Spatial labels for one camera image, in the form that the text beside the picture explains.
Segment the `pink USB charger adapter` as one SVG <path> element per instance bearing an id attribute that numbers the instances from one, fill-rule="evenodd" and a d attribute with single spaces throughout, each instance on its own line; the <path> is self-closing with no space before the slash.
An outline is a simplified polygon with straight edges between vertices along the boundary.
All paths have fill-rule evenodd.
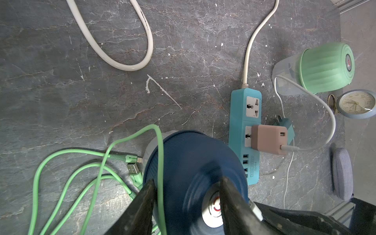
<path id="1" fill-rule="evenodd" d="M 282 145 L 287 145 L 287 128 L 276 125 L 254 125 L 251 127 L 251 148 L 259 152 L 286 155 Z"/>

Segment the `teal power strip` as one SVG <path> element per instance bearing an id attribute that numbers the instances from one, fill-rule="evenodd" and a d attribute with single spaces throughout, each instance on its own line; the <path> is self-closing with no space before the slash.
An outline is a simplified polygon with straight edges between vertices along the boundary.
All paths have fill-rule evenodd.
<path id="1" fill-rule="evenodd" d="M 251 147 L 252 126 L 261 124 L 261 92 L 250 88 L 231 93 L 229 147 L 243 166 L 248 185 L 259 181 L 260 152 Z"/>

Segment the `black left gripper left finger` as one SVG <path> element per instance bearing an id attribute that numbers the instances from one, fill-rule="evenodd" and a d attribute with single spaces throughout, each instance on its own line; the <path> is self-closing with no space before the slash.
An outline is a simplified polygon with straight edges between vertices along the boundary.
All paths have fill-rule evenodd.
<path id="1" fill-rule="evenodd" d="M 150 235 L 152 214 L 156 198 L 154 180 L 144 184 L 121 217 L 106 232 L 107 235 Z"/>

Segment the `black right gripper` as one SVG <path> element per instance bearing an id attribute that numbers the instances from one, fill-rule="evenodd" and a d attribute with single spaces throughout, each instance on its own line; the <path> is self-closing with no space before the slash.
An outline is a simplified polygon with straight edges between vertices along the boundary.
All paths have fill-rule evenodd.
<path id="1" fill-rule="evenodd" d="M 256 203 L 263 223 L 279 235 L 374 235 L 376 233 L 376 207 L 352 198 L 355 204 L 350 227 L 331 216 L 316 211 L 284 210 Z"/>

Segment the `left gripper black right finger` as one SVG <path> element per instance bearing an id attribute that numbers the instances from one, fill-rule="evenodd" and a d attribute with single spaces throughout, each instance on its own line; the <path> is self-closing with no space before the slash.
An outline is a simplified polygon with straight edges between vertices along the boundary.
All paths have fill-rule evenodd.
<path id="1" fill-rule="evenodd" d="M 220 203 L 224 234 L 226 235 L 277 235 L 278 233 L 259 221 L 234 184 L 227 178 L 220 181 Z"/>

